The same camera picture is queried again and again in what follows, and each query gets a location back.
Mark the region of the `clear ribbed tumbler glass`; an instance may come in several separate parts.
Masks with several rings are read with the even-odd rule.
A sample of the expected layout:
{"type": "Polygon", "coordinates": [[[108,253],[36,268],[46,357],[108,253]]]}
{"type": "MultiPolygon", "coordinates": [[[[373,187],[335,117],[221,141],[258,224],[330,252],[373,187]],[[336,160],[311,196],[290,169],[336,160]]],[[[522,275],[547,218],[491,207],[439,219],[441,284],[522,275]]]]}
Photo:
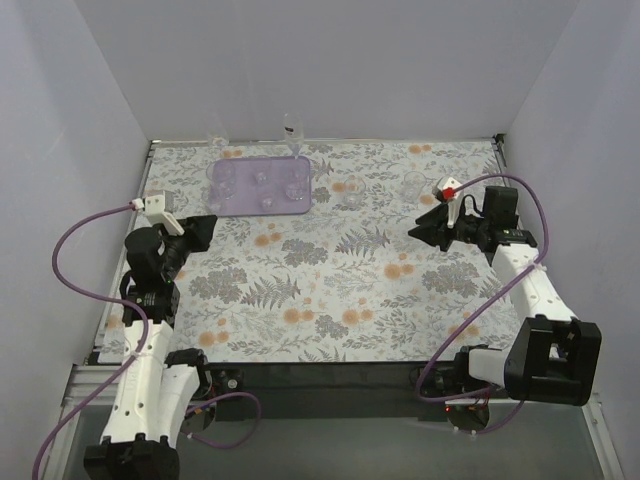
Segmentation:
{"type": "Polygon", "coordinates": [[[235,164],[230,159],[220,159],[206,169],[206,177],[211,185],[234,185],[236,182],[235,164]]]}

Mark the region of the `short clear tumbler glass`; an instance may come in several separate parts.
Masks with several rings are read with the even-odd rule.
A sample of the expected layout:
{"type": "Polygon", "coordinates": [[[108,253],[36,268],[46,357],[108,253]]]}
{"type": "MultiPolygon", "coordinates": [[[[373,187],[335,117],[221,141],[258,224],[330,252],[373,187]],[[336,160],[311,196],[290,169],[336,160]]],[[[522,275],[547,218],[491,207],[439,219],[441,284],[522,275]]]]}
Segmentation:
{"type": "Polygon", "coordinates": [[[345,206],[349,208],[358,207],[364,198],[366,184],[360,177],[350,175],[344,182],[344,191],[342,200],[345,206]]]}

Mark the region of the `clear stemmed wine glass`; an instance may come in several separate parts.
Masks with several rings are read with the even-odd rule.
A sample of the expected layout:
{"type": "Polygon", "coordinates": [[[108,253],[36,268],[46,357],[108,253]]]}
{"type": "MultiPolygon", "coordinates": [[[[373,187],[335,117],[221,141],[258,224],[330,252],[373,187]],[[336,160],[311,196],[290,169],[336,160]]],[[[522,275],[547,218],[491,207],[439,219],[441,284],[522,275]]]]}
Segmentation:
{"type": "Polygon", "coordinates": [[[208,153],[212,161],[217,161],[224,155],[229,144],[229,135],[215,111],[208,111],[204,121],[208,153]]]}

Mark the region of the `tall clear champagne flute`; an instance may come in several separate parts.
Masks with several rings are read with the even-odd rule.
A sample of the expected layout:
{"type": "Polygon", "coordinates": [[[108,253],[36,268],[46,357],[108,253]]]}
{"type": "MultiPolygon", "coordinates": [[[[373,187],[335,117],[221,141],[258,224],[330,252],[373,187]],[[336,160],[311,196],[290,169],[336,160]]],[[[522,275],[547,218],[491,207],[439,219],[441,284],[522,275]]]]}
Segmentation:
{"type": "Polygon", "coordinates": [[[285,113],[283,128],[285,142],[291,151],[291,155],[298,159],[305,139],[301,117],[296,113],[285,113]]]}

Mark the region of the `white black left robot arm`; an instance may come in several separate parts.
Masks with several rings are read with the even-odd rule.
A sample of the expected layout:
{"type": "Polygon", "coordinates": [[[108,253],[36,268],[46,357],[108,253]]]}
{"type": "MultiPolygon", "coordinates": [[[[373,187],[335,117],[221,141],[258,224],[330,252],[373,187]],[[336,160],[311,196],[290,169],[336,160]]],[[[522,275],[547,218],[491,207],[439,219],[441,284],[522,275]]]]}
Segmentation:
{"type": "Polygon", "coordinates": [[[133,230],[125,239],[130,285],[121,291],[125,371],[100,441],[86,448],[92,479],[176,479],[177,437],[190,400],[207,396],[207,359],[197,348],[171,351],[180,292],[175,279],[192,253],[208,250],[217,218],[180,220],[181,234],[162,224],[133,230]]]}

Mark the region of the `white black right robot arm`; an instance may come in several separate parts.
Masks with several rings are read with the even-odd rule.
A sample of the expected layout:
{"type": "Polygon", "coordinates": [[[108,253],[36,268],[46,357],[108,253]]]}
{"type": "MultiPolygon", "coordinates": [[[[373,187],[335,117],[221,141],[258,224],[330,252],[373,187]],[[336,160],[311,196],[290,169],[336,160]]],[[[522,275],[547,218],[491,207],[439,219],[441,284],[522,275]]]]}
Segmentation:
{"type": "Polygon", "coordinates": [[[431,359],[415,384],[418,394],[445,400],[482,396],[491,387],[509,398],[584,405],[592,391],[602,334],[559,297],[533,235],[519,227],[516,189],[488,186],[482,209],[469,214],[451,186],[436,190],[440,205],[419,217],[409,236],[447,251],[454,242],[475,245],[503,282],[520,329],[503,349],[464,346],[443,370],[431,359]]]}

